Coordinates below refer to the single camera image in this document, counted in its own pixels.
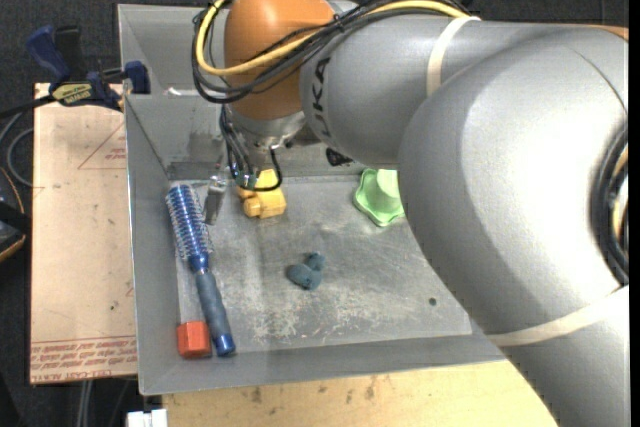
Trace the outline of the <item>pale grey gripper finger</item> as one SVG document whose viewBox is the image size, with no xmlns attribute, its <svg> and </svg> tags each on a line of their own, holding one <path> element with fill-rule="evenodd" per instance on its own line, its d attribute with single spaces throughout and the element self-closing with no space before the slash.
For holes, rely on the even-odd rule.
<svg viewBox="0 0 640 427">
<path fill-rule="evenodd" d="M 205 223 L 214 225 L 222 208 L 227 191 L 227 180 L 219 176 L 212 176 L 207 185 L 204 217 Z"/>
</svg>

